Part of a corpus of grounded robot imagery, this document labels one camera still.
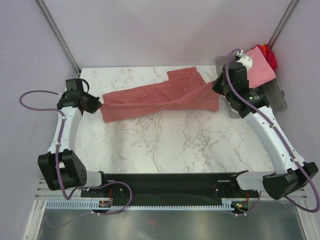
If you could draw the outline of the salmon red t shirt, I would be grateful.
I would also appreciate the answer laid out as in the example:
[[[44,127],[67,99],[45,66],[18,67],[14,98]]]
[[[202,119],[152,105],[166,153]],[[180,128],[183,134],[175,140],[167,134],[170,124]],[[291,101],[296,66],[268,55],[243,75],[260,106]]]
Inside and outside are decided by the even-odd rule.
[[[153,114],[162,110],[219,111],[219,95],[214,83],[206,83],[195,67],[167,72],[161,83],[114,91],[103,95],[100,108],[105,123]]]

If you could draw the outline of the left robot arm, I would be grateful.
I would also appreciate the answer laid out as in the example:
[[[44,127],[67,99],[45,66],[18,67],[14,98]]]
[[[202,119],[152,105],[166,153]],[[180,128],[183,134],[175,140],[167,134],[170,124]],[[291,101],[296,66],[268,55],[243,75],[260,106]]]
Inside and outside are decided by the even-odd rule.
[[[51,191],[92,187],[99,197],[110,191],[108,182],[102,180],[99,171],[89,171],[76,154],[75,145],[78,126],[84,112],[94,114],[102,103],[98,97],[84,90],[89,83],[81,78],[65,81],[66,91],[57,103],[58,122],[51,146],[46,154],[39,155],[38,166]]]

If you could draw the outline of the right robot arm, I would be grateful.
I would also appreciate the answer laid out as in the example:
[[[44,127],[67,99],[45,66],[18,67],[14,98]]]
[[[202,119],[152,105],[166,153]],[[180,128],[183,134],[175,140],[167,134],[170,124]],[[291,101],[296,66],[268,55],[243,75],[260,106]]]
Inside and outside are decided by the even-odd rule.
[[[262,90],[250,88],[247,68],[239,61],[222,67],[214,82],[216,93],[229,102],[230,107],[251,127],[266,150],[273,170],[271,172],[243,172],[229,184],[235,197],[247,190],[264,191],[279,200],[308,184],[319,171],[314,162],[307,162],[294,149],[279,127],[273,110]]]

